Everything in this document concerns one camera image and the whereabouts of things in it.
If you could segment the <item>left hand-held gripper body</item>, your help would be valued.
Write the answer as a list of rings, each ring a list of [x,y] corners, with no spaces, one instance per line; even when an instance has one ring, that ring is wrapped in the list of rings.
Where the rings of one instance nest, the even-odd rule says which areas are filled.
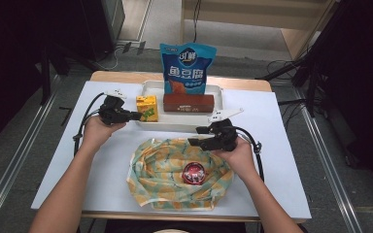
[[[122,108],[123,104],[120,94],[108,94],[99,109],[102,122],[106,125],[128,122],[126,111]]]

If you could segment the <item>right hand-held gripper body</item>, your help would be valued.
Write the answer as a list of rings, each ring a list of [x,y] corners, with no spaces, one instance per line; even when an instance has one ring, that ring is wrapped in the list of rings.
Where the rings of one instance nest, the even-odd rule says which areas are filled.
[[[215,110],[208,118],[210,125],[208,131],[214,137],[206,143],[206,150],[233,151],[236,148],[238,134],[232,125],[231,117],[239,115],[243,109]]]

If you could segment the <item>yellow drink carton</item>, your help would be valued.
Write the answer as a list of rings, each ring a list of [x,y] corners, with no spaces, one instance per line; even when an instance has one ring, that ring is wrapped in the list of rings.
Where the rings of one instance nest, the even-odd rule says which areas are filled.
[[[155,95],[137,96],[137,111],[142,114],[141,121],[158,122],[158,110]]]

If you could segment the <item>white plastic tray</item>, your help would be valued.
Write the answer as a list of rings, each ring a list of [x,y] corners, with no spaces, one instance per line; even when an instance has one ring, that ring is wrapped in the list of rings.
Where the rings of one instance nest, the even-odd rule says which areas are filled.
[[[211,113],[166,113],[163,108],[164,84],[162,81],[143,82],[141,94],[154,95],[158,111],[157,122],[137,121],[137,124],[144,130],[195,133],[196,127],[209,125]]]

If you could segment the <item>brown long box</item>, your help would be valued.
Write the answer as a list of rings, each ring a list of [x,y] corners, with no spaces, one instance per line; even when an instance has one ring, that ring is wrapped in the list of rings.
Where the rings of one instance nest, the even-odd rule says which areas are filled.
[[[215,107],[215,98],[207,94],[165,94],[163,109],[165,112],[211,113]]]

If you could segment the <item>lemon print cloth bag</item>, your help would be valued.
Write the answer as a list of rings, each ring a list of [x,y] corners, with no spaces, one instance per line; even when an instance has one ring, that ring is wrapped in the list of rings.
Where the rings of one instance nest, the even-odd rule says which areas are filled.
[[[190,162],[205,168],[203,184],[183,181]],[[149,139],[132,154],[128,188],[140,206],[161,211],[210,211],[232,184],[234,172],[226,161],[209,151],[191,146],[186,139]]]

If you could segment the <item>blue snack pouch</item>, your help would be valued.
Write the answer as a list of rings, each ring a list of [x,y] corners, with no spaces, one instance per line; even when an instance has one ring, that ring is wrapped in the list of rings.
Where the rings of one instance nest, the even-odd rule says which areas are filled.
[[[207,69],[216,57],[217,49],[207,45],[160,45],[164,93],[204,94]]]

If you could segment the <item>person's left hand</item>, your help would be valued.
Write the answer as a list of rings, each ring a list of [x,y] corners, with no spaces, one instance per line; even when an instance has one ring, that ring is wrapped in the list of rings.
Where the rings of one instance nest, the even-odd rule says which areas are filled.
[[[85,124],[81,150],[99,150],[125,123],[106,125],[99,116],[91,116]]]

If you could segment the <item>person's right hand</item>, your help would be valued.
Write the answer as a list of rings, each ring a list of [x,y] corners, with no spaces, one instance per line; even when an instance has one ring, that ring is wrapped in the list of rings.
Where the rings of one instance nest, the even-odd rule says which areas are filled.
[[[238,137],[236,148],[233,151],[214,150],[213,154],[224,159],[230,168],[241,180],[247,180],[251,175],[256,175],[251,145]]]

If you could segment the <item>black metal stand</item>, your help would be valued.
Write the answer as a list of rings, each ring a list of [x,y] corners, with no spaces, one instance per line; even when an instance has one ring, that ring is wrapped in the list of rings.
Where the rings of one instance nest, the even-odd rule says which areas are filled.
[[[54,42],[44,43],[41,49],[41,77],[43,90],[41,100],[42,105],[46,104],[51,96],[50,65],[53,66],[58,74],[67,75],[69,72],[69,66],[66,61],[67,57],[72,58],[78,63],[84,65],[91,71],[98,70],[98,67],[92,64],[90,61],[79,56],[77,53],[64,48],[63,46]]]

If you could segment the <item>dark cabinet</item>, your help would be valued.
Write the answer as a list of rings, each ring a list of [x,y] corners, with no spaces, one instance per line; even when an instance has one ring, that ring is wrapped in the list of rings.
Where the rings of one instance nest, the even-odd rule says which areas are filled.
[[[101,3],[112,42],[115,44],[119,39],[119,34],[125,20],[122,0],[101,0]]]

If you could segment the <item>wooden platform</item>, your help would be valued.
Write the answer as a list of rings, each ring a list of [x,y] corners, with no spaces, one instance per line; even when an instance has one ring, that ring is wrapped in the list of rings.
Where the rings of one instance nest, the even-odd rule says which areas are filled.
[[[297,59],[332,17],[336,0],[202,0],[199,19],[280,28]]]

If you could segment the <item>metal floor rail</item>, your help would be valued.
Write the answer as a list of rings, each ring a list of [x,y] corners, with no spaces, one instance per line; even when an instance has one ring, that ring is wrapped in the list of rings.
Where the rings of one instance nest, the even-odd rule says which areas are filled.
[[[0,180],[0,209],[3,206],[5,199],[7,198],[12,185],[14,184],[17,174],[20,171],[27,155],[35,142],[40,129],[45,122],[47,115],[49,114],[53,105],[54,99],[57,95],[59,87],[63,83],[63,78],[59,75],[55,75],[51,81],[50,88],[51,94],[48,100],[41,104],[32,122],[30,123],[26,133],[22,137],[16,152],[14,153],[5,173]]]
[[[290,116],[289,140],[312,215],[305,226],[311,233],[363,233],[316,119],[303,101]]]

